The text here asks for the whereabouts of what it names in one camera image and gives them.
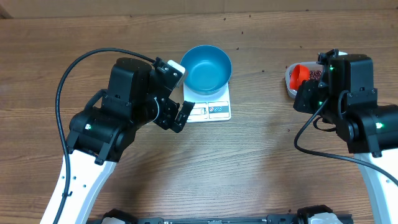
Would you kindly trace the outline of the red measuring scoop blue handle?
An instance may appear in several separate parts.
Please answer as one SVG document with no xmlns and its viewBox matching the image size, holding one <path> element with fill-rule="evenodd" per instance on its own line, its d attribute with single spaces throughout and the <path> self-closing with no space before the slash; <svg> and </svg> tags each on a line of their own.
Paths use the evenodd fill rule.
<svg viewBox="0 0 398 224">
<path fill-rule="evenodd" d="M 310 79 L 310 70 L 308 67 L 298 64 L 294 67 L 290 76 L 290 89 L 298 90 L 299 86 Z"/>
</svg>

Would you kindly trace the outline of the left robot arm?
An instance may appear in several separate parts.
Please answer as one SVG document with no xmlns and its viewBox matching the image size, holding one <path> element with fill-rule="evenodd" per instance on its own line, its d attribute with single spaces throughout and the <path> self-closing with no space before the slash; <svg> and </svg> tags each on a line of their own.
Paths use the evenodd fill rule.
<svg viewBox="0 0 398 224">
<path fill-rule="evenodd" d="M 70 121 L 67 154 L 42 223 L 85 223 L 102 186 L 143 125 L 153 122 L 175 133 L 183 129 L 194 104 L 179 104 L 169 96 L 187 74 L 173 60 L 156 58 L 149 64 L 117 59 L 108 87 Z"/>
</svg>

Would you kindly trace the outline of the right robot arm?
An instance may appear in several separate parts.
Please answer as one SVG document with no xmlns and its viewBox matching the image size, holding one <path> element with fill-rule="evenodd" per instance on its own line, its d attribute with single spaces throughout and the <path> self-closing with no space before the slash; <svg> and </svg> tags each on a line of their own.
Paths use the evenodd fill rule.
<svg viewBox="0 0 398 224">
<path fill-rule="evenodd" d="M 321 77 L 301 81 L 294 109 L 310 114 L 307 124 L 332 124 L 330 130 L 352 156 L 300 147 L 307 124 L 296 134 L 294 146 L 306 154 L 357 164 L 375 223 L 397 223 L 397 105 L 378 105 L 371 57 L 332 49 L 319 53 L 317 63 L 323 67 Z"/>
</svg>

